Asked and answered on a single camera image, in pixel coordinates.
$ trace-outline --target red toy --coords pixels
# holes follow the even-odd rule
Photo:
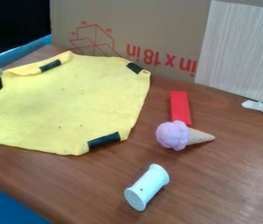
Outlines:
[[[170,113],[172,122],[181,121],[187,126],[192,125],[187,92],[170,91]]]

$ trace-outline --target white cylinder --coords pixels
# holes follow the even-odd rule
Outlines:
[[[169,182],[169,174],[159,164],[152,164],[132,186],[124,191],[125,199],[131,207],[143,211],[154,195]]]

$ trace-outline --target brown table surface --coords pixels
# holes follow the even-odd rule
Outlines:
[[[11,67],[61,52],[44,47]],[[188,92],[194,127],[214,142],[182,151],[156,142],[156,127],[170,119],[170,90]],[[244,99],[152,75],[129,140],[79,157],[0,145],[0,189],[56,223],[263,224],[263,114],[242,108]],[[123,190],[152,163],[170,183],[137,212]]]

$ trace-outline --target toy ice cream cone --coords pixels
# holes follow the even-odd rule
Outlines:
[[[162,123],[156,131],[157,141],[165,148],[180,151],[186,145],[200,144],[215,139],[215,136],[198,129],[188,128],[180,121]]]

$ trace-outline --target waffle cone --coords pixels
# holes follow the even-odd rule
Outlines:
[[[187,145],[200,144],[209,142],[215,139],[215,136],[200,131],[198,129],[189,128],[189,135],[187,140]]]

